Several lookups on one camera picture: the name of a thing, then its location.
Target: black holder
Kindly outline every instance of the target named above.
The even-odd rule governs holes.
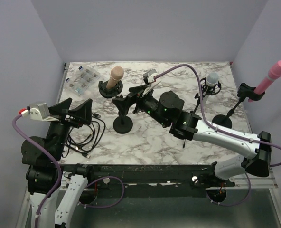
[[[123,116],[120,113],[119,116],[113,122],[113,128],[119,134],[128,133],[129,131],[131,131],[132,127],[132,119],[127,116]]]
[[[235,109],[239,106],[241,102],[243,102],[247,97],[254,100],[259,101],[265,95],[265,92],[262,94],[256,94],[254,92],[256,87],[250,87],[246,83],[242,83],[237,91],[237,96],[239,97],[239,101],[235,104],[235,106],[229,110],[227,115],[216,115],[212,122],[227,128],[232,128],[232,121],[230,120],[230,116],[232,116],[235,112]]]
[[[108,81],[105,81],[105,82],[100,81],[98,83],[98,90],[104,98],[116,97],[118,94],[120,94],[122,92],[122,81],[121,80],[118,83],[116,83],[116,85],[111,89],[107,89],[107,84],[108,84]]]

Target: gray wall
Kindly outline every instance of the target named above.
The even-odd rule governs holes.
[[[236,83],[257,86],[269,68],[281,59],[281,0],[269,0],[247,40],[234,60]],[[244,102],[253,131],[269,131],[281,145],[281,78],[258,102]],[[273,149],[272,161],[281,161],[281,151]],[[273,169],[281,192],[281,166]]]
[[[23,139],[11,126],[34,101],[56,102],[63,63],[30,0],[0,0],[0,228],[15,227],[25,193]],[[28,135],[47,125],[19,120]]]
[[[65,61],[232,61],[267,0],[32,0]]]

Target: marble table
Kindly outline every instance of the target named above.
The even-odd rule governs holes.
[[[86,62],[71,63],[67,77],[78,71],[81,64],[98,71],[106,79],[110,76],[110,70],[114,66],[124,69],[123,91],[128,94],[129,87],[143,85],[142,75],[150,69],[156,69],[158,73],[174,67],[178,62]],[[222,91],[210,96],[205,107],[208,120],[217,114],[226,114],[237,102],[237,89],[232,72],[227,62],[190,62],[198,72],[200,78],[206,77],[210,72],[217,72],[220,76]],[[69,97],[73,99],[71,108],[75,108],[88,98],[93,99],[92,112],[101,115],[106,122],[106,131],[97,147],[86,158],[81,154],[70,150],[66,158],[62,158],[62,164],[211,164],[215,161],[223,161],[236,155],[233,151],[197,141],[187,141],[183,149],[183,140],[169,134],[169,128],[162,128],[156,121],[145,113],[133,114],[134,105],[130,108],[128,116],[133,121],[133,128],[127,134],[118,134],[112,127],[114,119],[118,116],[118,110],[111,99],[103,98],[98,91],[98,82],[89,88],[81,97],[63,89],[60,101]],[[162,77],[162,82],[154,89],[153,96],[158,100],[160,95],[172,90],[185,101],[184,110],[193,110],[197,100],[194,98],[198,92],[197,81],[189,68],[179,68]],[[248,133],[248,125],[243,108],[239,106],[231,117],[233,129]],[[80,142],[89,134],[86,126],[74,129],[71,136]]]

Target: pink handle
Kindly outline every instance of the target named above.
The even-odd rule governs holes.
[[[256,87],[254,92],[256,94],[262,94],[264,91],[279,77],[281,77],[281,60],[270,68],[268,76],[266,76],[262,82]]]

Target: black cable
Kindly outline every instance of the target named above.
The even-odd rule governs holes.
[[[92,118],[94,118],[96,120],[99,120],[99,121],[101,121],[104,124],[103,131],[101,132],[101,134],[99,134],[100,133],[100,128],[101,128],[99,122],[92,121],[90,125],[86,125],[91,130],[91,132],[87,136],[87,138],[85,140],[83,140],[82,142],[76,142],[76,141],[73,140],[73,138],[70,135],[72,130],[73,130],[73,128],[72,128],[69,131],[69,135],[68,135],[68,138],[67,138],[67,141],[66,141],[66,147],[68,147],[68,152],[67,152],[67,154],[65,156],[62,155],[63,158],[68,156],[70,150],[73,150],[75,152],[81,153],[83,156],[86,157],[88,155],[88,153],[90,153],[98,145],[98,143],[101,140],[101,138],[102,138],[102,136],[104,134],[104,131],[106,129],[106,123],[103,120],[101,120],[101,119],[99,119],[97,117],[100,117],[100,115],[97,115],[97,114],[94,115],[93,114],[93,116],[92,116]],[[96,123],[98,125],[98,129],[97,130],[95,130],[95,126],[94,126],[93,123]],[[89,150],[83,149],[83,147],[89,145],[91,142],[93,142],[93,144],[92,144],[92,146],[91,146],[91,148]]]

